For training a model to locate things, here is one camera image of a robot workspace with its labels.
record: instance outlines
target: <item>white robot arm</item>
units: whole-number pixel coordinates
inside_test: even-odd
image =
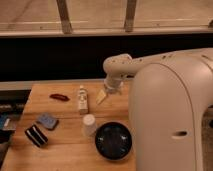
[[[105,87],[135,76],[129,115],[137,171],[204,171],[201,121],[213,105],[213,49],[107,58]]]

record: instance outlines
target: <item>small bottle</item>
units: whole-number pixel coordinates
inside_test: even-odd
[[[82,85],[78,90],[78,111],[80,114],[87,114],[89,112],[87,90]]]

